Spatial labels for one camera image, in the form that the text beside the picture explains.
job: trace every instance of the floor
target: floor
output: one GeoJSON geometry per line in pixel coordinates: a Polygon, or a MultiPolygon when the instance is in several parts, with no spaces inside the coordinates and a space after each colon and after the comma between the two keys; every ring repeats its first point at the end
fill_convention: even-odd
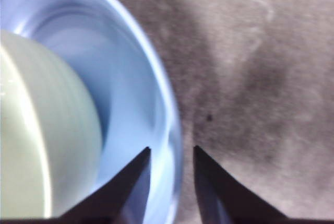
{"type": "Polygon", "coordinates": [[[291,217],[334,219],[334,0],[120,0],[160,54],[185,143],[291,217]]]}

